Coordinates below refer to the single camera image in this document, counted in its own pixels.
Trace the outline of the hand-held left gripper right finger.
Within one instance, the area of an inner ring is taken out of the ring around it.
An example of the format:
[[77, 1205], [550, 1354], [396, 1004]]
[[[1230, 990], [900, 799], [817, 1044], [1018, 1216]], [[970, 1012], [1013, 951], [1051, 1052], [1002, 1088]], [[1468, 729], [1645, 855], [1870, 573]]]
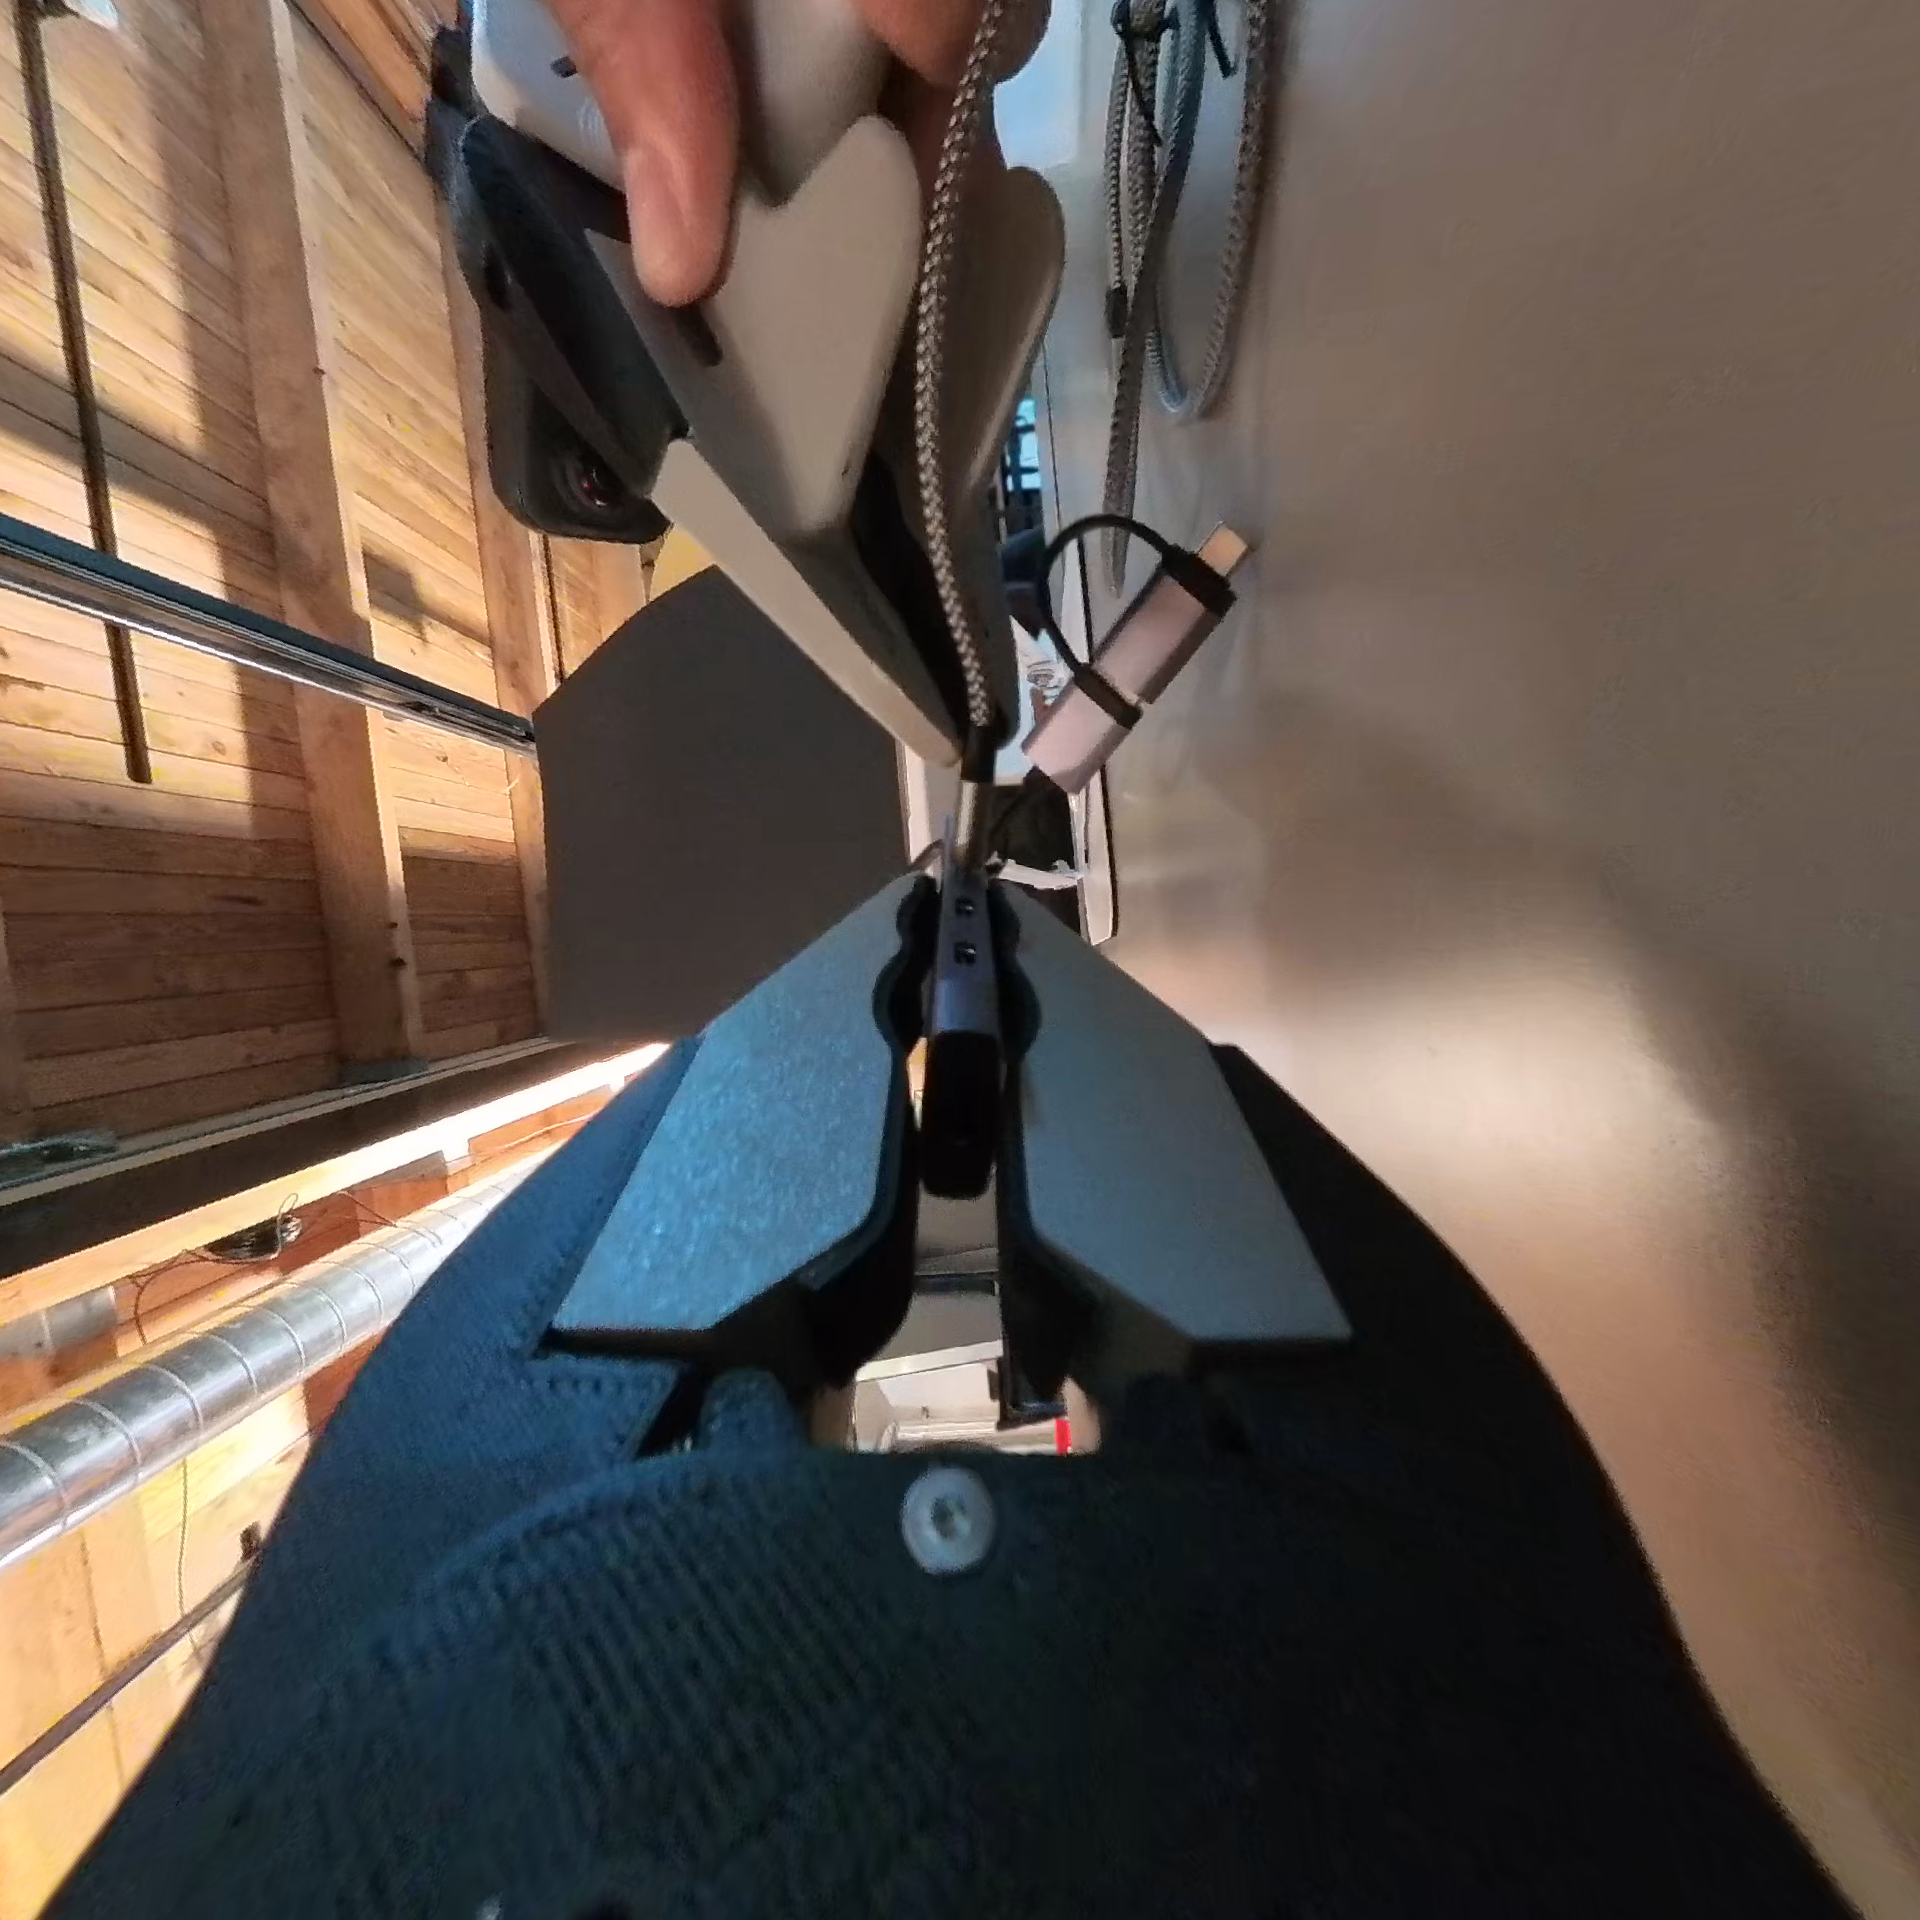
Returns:
[[1025, 1380], [1121, 1400], [1349, 1343], [1209, 1039], [1044, 908], [1011, 901], [996, 940], [998, 1300]]

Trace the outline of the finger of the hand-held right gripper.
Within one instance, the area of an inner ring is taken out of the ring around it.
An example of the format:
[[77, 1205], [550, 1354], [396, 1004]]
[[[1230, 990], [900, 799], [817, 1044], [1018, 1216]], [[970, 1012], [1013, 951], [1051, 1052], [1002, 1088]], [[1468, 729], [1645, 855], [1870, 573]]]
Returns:
[[652, 308], [652, 356], [686, 422], [653, 502], [878, 726], [953, 765], [957, 722], [850, 536], [918, 254], [917, 168], [878, 117], [788, 200], [743, 188], [722, 288]]
[[959, 578], [988, 666], [1018, 662], [993, 492], [1065, 270], [1065, 217], [1027, 167], [982, 160], [959, 233]]

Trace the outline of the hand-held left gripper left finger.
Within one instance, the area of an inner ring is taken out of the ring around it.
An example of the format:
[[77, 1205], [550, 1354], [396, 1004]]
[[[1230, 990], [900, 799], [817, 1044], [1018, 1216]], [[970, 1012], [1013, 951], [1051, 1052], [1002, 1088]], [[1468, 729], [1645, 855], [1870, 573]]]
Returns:
[[549, 1350], [844, 1388], [911, 1290], [905, 1082], [923, 879], [833, 924], [693, 1041], [549, 1320]]

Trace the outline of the person's right hand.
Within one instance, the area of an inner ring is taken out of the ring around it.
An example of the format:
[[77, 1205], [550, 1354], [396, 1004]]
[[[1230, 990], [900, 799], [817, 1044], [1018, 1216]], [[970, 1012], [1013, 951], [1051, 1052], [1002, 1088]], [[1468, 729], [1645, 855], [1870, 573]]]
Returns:
[[[988, 14], [978, 2], [837, 7], [879, 50], [879, 114], [909, 148], [921, 198], [940, 173], [953, 94]], [[606, 118], [641, 288], [683, 306], [729, 266], [751, 40], [734, 5], [555, 2], [567, 55]]]

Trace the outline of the metal ceiling rail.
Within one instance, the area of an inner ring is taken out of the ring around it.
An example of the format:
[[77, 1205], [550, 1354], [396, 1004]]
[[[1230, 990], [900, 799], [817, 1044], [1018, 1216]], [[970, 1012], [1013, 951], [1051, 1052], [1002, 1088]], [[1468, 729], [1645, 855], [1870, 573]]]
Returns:
[[523, 714], [14, 517], [2, 517], [2, 588], [401, 722], [525, 758], [538, 751], [535, 726]]

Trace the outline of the metal ventilation duct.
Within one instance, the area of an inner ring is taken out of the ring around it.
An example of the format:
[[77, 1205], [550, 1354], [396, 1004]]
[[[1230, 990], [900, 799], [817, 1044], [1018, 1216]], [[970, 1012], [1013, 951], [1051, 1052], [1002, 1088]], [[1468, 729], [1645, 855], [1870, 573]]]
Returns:
[[541, 1164], [541, 1154], [530, 1157], [374, 1231], [267, 1286], [241, 1314], [6, 1430], [2, 1568], [44, 1552], [379, 1337]]

